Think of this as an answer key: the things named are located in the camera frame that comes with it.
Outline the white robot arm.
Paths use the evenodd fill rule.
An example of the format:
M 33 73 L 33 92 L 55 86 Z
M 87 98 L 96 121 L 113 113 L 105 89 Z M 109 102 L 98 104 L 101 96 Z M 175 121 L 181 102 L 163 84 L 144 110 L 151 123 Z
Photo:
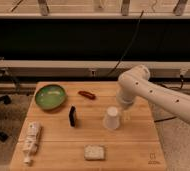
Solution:
M 153 84 L 149 78 L 150 71 L 144 65 L 137 65 L 120 74 L 118 103 L 127 109 L 134 103 L 135 98 L 140 96 L 190 125 L 190 95 Z

